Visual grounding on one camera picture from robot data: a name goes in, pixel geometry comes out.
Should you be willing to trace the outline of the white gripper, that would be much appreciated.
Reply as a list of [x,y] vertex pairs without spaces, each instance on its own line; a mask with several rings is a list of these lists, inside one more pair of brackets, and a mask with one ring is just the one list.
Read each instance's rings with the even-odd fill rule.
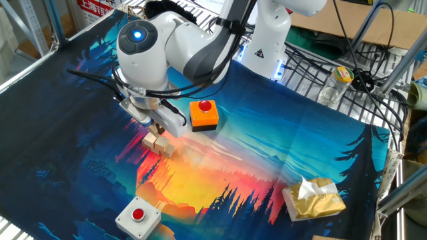
[[169,101],[161,101],[157,109],[148,111],[148,115],[157,123],[159,135],[166,130],[174,137],[182,137],[187,132],[185,115]]

